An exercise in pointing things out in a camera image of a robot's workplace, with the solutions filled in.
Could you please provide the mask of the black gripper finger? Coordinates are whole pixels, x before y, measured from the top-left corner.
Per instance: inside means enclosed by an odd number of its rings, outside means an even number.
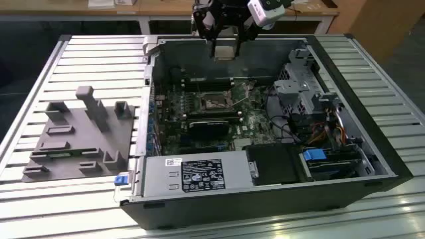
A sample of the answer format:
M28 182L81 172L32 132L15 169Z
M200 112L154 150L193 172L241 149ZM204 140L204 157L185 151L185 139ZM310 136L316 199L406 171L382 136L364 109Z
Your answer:
M256 25L249 12L237 12L234 14L234 25L237 27L237 36L233 57L236 58L240 55L241 44L256 39L258 35L258 26Z
M210 57L214 57L216 39L220 29L216 22L220 19L220 2L194 2L193 23L201 39L210 42Z

